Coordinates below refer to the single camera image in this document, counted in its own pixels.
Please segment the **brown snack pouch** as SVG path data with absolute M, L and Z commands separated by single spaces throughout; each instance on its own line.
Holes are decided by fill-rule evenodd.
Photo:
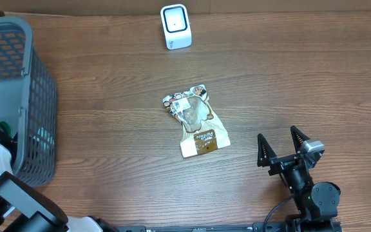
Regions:
M 231 145 L 228 132 L 209 104 L 205 85 L 172 93 L 162 99 L 167 112 L 182 125 L 180 149 L 184 158 L 203 155 Z

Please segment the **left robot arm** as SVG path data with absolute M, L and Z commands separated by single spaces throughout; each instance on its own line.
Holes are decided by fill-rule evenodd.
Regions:
M 69 217 L 53 201 L 12 174 L 17 143 L 0 125 L 0 225 L 13 211 L 20 215 L 6 231 L 116 231 L 100 218 Z

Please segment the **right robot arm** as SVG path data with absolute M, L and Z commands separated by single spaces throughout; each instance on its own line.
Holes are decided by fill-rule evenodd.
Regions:
M 255 222 L 253 231 L 299 231 L 336 232 L 341 224 L 334 222 L 338 215 L 341 190 L 332 182 L 313 182 L 310 170 L 316 166 L 325 151 L 325 145 L 318 139 L 310 139 L 297 127 L 291 126 L 290 133 L 295 153 L 278 157 L 266 138 L 258 134 L 257 166 L 268 167 L 269 175 L 278 175 L 288 187 L 290 196 L 274 206 L 264 221 Z M 298 212 L 285 217 L 283 222 L 270 222 L 273 213 L 293 200 Z

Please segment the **green lid jar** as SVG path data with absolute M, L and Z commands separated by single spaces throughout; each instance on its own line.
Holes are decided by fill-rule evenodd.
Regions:
M 0 130 L 6 133 L 9 137 L 12 136 L 11 128 L 5 121 L 0 122 Z

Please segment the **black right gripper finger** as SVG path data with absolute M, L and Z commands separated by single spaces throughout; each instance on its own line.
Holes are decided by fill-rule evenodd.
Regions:
M 259 133 L 258 136 L 258 167 L 270 166 L 273 163 L 273 160 L 277 159 L 277 156 L 273 149 L 270 147 L 266 138 Z
M 306 141 L 309 140 L 310 138 L 306 136 L 304 133 L 302 133 L 297 127 L 291 126 L 290 127 L 290 132 L 292 136 L 292 140 L 294 143 L 294 148 L 296 152 L 300 151 L 301 145 Z

